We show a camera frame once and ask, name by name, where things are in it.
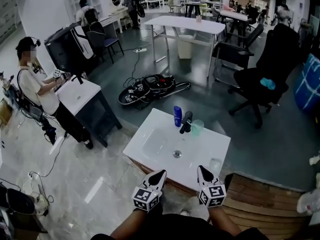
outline sink basin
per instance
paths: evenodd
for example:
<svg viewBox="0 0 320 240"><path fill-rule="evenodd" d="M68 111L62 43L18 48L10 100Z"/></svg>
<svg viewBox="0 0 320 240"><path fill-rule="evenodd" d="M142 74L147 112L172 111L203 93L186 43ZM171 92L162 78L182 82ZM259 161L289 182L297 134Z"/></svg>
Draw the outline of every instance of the sink basin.
<svg viewBox="0 0 320 240"><path fill-rule="evenodd" d="M173 115L153 108L123 153L153 171L165 169L169 179L197 191L198 166L209 167L212 159L222 165L230 138L206 128L200 136L179 130Z"/></svg>

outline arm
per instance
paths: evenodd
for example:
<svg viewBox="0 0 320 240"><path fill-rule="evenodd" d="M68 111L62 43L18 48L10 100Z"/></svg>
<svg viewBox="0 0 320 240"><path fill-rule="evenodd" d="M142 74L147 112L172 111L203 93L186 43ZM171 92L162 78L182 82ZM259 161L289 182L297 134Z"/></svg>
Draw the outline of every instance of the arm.
<svg viewBox="0 0 320 240"><path fill-rule="evenodd" d="M120 226L118 226L110 235L116 240L125 240L131 238L143 225L147 213L143 210L134 210Z"/></svg>
<svg viewBox="0 0 320 240"><path fill-rule="evenodd" d="M49 84L46 84L46 85L43 85L40 87L40 90L36 93L38 94L39 96L42 96L48 92L51 91L51 89L55 88L56 86L62 84L62 79L61 77L57 79L57 81L53 81Z"/></svg>
<svg viewBox="0 0 320 240"><path fill-rule="evenodd" d="M230 219L221 206L209 208L208 211L211 222L217 229L227 231L234 237L242 232L239 226Z"/></svg>
<svg viewBox="0 0 320 240"><path fill-rule="evenodd" d="M54 80L55 80L55 78L54 78L54 77L51 77L51 78L49 78L49 79L47 79L47 80L43 80L42 82L43 82L44 84L50 84L50 83L52 83Z"/></svg>

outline white t-shirt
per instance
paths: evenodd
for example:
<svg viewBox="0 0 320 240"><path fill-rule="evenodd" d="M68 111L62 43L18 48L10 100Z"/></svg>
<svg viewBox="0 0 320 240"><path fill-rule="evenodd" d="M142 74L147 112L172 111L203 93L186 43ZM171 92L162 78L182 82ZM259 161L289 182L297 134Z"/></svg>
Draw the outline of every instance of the white t-shirt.
<svg viewBox="0 0 320 240"><path fill-rule="evenodd" d="M75 21L76 22L79 22L81 21L81 27L85 27L85 26L88 26L88 21L85 17L85 13L89 10L89 9L93 9L92 6L90 5L86 5L84 7L82 7L80 10L78 10L76 12L76 15L75 15Z"/></svg>
<svg viewBox="0 0 320 240"><path fill-rule="evenodd" d="M51 89L43 95L38 95L41 86L46 84L38 80L36 74L28 66L20 66L19 70L21 69L25 69L21 71L18 79L23 94L33 103L42 106L47 114L53 115L59 107L59 99L54 90Z"/></svg>

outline gray floor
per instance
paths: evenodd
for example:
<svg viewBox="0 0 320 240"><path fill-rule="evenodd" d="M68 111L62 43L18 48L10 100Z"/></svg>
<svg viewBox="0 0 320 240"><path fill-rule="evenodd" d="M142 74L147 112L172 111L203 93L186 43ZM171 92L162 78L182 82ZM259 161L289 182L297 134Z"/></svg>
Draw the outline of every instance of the gray floor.
<svg viewBox="0 0 320 240"><path fill-rule="evenodd" d="M143 20L157 16L159 15L149 13ZM140 31L128 29L119 34L123 49L147 44L140 40L150 35L150 30L146 29L147 26L142 24ZM250 51L254 52L255 56L251 57L249 67L255 66L265 42L266 35L263 33L261 38L252 44ZM263 127L257 130L254 128L254 112L250 107L239 111L234 117L228 114L228 109L245 100L237 94L228 94L228 87L214 82L212 76L207 80L209 48L193 45L192 59L180 60L175 40L169 39L168 54L164 39L157 39L155 46L156 57L166 55L167 58L153 63L151 45L147 46L147 52L140 53L134 77L159 73L174 75L177 82L191 82L191 89L154 101L144 110L124 107L118 103L118 95L124 89L124 81L131 76L138 54L132 50L126 51L125 56L118 53L114 56L114 64L109 56L105 55L106 61L100 64L89 78L101 86L117 117L139 127L152 108L172 114L173 107L180 106L184 111L192 111L193 118L201 119L206 128L231 137L225 165L232 170L302 190L315 186L317 169L309 165L309 158L318 153L319 134L312 119L296 106L293 94L293 86L301 71L301 65L289 76L289 90L279 101L279 106L274 105L270 114L265 114L261 109ZM226 69L220 75L232 81L232 74L226 72Z"/></svg>

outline clear plastic cup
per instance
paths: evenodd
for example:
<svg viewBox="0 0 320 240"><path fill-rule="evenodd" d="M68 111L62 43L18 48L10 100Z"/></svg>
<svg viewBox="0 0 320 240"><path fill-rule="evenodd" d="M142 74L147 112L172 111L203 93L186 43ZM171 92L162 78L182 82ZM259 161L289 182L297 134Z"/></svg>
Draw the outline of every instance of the clear plastic cup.
<svg viewBox="0 0 320 240"><path fill-rule="evenodd" d="M204 122L198 119L194 120L191 125L191 134L195 137L200 136L204 127L205 127Z"/></svg>

